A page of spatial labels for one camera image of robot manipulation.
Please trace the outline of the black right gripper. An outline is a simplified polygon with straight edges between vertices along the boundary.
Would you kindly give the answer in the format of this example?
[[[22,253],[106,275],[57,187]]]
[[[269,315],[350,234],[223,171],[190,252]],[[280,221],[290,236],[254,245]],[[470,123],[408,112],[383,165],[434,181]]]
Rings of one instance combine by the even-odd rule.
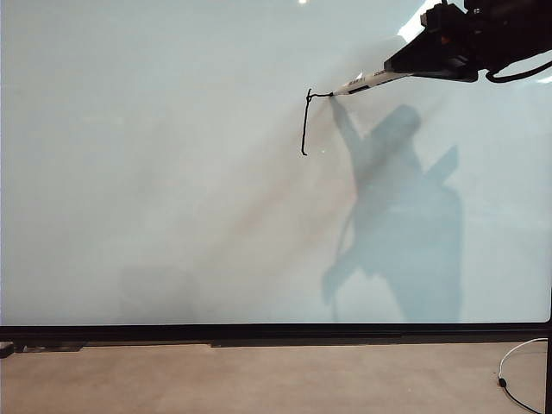
[[[420,16],[423,31],[384,62],[388,72],[473,83],[479,78],[470,66],[488,61],[488,2],[465,2],[465,11],[440,2]]]

